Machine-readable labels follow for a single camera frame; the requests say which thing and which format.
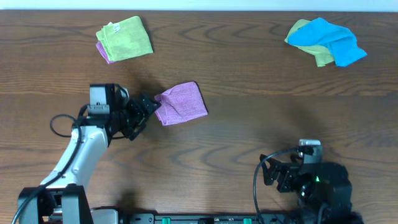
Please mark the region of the purple microfiber cloth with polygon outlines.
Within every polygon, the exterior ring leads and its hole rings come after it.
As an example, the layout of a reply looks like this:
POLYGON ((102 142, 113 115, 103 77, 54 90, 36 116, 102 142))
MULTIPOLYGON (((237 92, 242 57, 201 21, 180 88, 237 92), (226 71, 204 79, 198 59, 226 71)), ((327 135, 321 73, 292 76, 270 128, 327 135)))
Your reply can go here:
POLYGON ((208 114, 196 82, 176 85, 156 95, 155 100, 161 104, 155 113, 163 126, 184 123, 208 114))

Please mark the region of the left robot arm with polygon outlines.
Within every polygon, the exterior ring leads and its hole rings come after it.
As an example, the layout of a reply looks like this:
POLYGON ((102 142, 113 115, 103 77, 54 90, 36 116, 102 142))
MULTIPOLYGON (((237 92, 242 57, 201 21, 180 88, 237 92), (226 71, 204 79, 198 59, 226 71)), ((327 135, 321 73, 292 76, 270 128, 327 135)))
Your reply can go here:
POLYGON ((71 117, 70 142, 51 173, 37 187, 19 194, 13 223, 119 223, 115 208, 90 208, 85 189, 94 169, 116 133, 134 140, 145 128, 160 102, 141 94, 90 92, 90 102, 71 117))

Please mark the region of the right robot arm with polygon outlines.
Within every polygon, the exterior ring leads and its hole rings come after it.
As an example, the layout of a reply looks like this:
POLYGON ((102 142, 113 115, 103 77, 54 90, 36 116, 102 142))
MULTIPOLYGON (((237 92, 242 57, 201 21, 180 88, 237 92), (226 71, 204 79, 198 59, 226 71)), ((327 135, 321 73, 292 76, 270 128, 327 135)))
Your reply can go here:
POLYGON ((292 154, 290 160, 271 157, 261 165, 265 185, 276 181, 280 193, 293 192, 298 197, 299 208, 276 223, 364 223, 361 215, 352 211, 353 187, 345 166, 302 152, 292 154))

